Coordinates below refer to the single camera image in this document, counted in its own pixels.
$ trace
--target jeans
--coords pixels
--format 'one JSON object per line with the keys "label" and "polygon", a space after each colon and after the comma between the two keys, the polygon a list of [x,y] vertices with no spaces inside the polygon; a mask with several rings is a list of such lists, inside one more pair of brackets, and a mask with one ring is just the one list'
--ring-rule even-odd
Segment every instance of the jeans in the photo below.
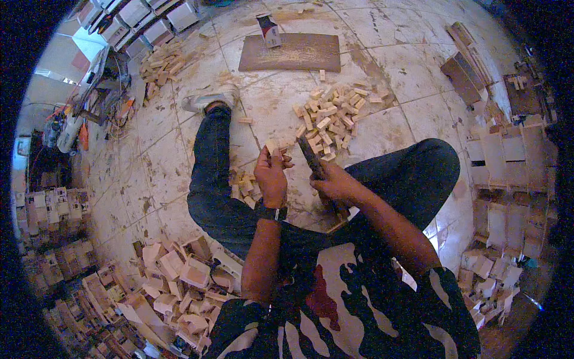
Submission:
{"label": "jeans", "polygon": [[[231,110],[211,109],[197,131],[195,165],[187,197],[189,214],[213,239],[245,259],[258,216],[248,205],[232,199],[229,177]],[[459,158],[442,140],[429,138],[411,147],[368,159],[346,168],[359,182],[423,231],[438,213],[459,177]],[[350,223],[331,233],[319,233],[283,222],[280,261],[313,257],[330,246],[353,242],[362,253],[384,261],[391,255],[384,240],[359,212]]]}

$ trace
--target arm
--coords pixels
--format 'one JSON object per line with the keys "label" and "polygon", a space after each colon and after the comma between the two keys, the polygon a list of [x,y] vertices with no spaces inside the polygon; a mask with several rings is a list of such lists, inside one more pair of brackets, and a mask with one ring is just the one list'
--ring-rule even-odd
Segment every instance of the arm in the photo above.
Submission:
{"label": "arm", "polygon": [[[280,156],[279,150],[276,150],[269,158],[267,147],[263,147],[255,166],[255,179],[263,195],[263,205],[267,208],[281,208],[287,195],[287,178],[283,169],[293,164],[289,162],[289,156],[282,159]],[[280,222],[269,219],[257,222],[241,275],[243,298],[260,303],[268,303],[271,299],[279,263],[280,238]]]}
{"label": "arm", "polygon": [[332,199],[342,199],[359,208],[409,273],[418,277],[441,266],[431,242],[408,219],[339,166],[321,163],[327,178],[311,180],[311,186]]}

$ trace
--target tiled floor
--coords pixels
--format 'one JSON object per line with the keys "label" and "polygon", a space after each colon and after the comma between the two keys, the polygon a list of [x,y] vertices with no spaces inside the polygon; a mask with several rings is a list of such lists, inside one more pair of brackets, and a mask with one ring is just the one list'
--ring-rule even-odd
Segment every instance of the tiled floor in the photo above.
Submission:
{"label": "tiled floor", "polygon": [[[388,88],[399,105],[382,110],[374,104],[360,123],[350,154],[340,165],[384,155],[428,137],[449,142],[461,159],[459,181],[467,189],[449,197],[425,230],[445,266],[458,271],[460,253],[472,235],[472,184],[464,137],[474,118],[453,91],[440,65],[457,50],[444,27],[465,23],[495,81],[514,72],[518,57],[505,31],[471,0],[336,0],[298,14],[301,4],[287,0],[237,2],[213,17],[185,40],[192,60],[176,82],[141,108],[128,124],[124,138],[104,140],[97,126],[90,128],[90,166],[87,186],[93,191],[92,236],[100,258],[116,258],[132,280],[139,280],[129,264],[131,243],[183,240],[202,233],[191,220],[185,197],[194,164],[193,143],[201,118],[181,110],[188,94],[210,92],[231,81],[241,88],[242,101],[234,117],[249,116],[252,125],[231,125],[231,163],[252,169],[263,143],[292,135],[300,120],[292,104],[302,103],[320,84],[312,71],[238,72],[243,37],[258,33],[254,16],[270,11],[284,32],[325,33],[339,36],[342,71],[327,73],[328,83],[364,80]],[[508,112],[503,84],[494,86],[495,100]],[[297,166],[287,170],[289,221],[325,230],[331,224],[319,211],[319,199],[308,184],[310,170],[299,149]]]}

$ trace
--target wristwatch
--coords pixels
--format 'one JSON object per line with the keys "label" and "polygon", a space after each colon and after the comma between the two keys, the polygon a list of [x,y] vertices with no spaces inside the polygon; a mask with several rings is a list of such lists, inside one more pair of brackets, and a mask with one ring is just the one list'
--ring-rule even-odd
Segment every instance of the wristwatch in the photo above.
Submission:
{"label": "wristwatch", "polygon": [[287,218],[287,207],[267,208],[263,205],[259,207],[259,217],[281,222]]}

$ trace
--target white sneaker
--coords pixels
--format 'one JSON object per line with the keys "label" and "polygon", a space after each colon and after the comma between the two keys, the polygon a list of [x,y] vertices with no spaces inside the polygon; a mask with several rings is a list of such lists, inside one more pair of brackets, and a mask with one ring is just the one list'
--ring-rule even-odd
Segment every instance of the white sneaker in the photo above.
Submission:
{"label": "white sneaker", "polygon": [[226,84],[219,88],[221,91],[211,95],[191,95],[181,101],[181,108],[185,111],[205,113],[205,108],[212,102],[225,102],[231,110],[235,108],[239,100],[239,87],[234,84]]}

